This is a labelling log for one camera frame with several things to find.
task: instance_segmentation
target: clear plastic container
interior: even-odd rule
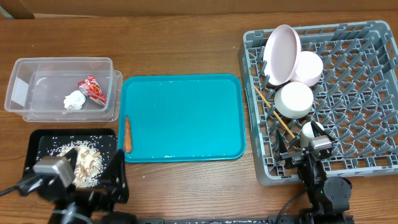
[[[86,98],[80,110],[66,110],[63,100],[89,75],[96,78],[106,105]],[[11,73],[4,108],[31,122],[116,121],[122,83],[110,58],[20,58]]]

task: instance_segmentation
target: black tray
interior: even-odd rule
[[[39,159],[49,156],[50,149],[58,148],[72,141],[90,141],[91,143],[96,143],[96,148],[103,155],[103,166],[106,167],[116,153],[116,138],[115,132],[109,128],[35,130],[30,135],[23,175],[33,172],[33,165]]]

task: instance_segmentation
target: plastic crate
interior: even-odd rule
[[[331,176],[372,176],[398,173],[398,86],[394,70],[398,50],[383,21],[355,22],[294,28],[302,50],[323,60],[320,81],[312,87],[314,104],[302,119],[287,119],[297,136],[292,139],[253,86],[273,103],[275,89],[267,87],[264,46],[273,29],[246,32],[239,50],[243,85],[248,99],[250,137],[256,176],[262,185],[299,182],[297,170],[274,160],[275,130],[283,135],[289,152],[301,150],[300,130],[311,120],[339,141],[333,158],[323,161]]]

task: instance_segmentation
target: plastic bin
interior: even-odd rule
[[[93,75],[105,106],[86,98],[82,109],[66,110],[63,100],[78,90],[78,82]],[[119,116],[122,74],[110,58],[20,58],[15,63],[4,107],[35,122],[115,121]]]
[[[262,55],[273,29],[248,31],[239,62],[248,99],[250,138],[257,180],[262,185],[300,182],[295,169],[274,159],[275,130],[289,152],[300,151],[300,130],[311,120],[337,138],[333,158],[323,160],[329,177],[398,174],[398,49],[387,23],[354,22],[294,27],[302,50],[323,60],[320,81],[312,86],[314,104],[307,117],[286,119],[297,136],[289,138],[253,86],[273,104],[275,90],[267,86]]]

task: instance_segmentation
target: pile of crumbs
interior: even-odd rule
[[[94,187],[98,183],[98,177],[105,169],[102,165],[101,153],[89,141],[76,141],[60,146],[49,151],[50,156],[62,157],[69,150],[75,148],[78,157],[75,168],[75,180],[73,184],[78,188]]]

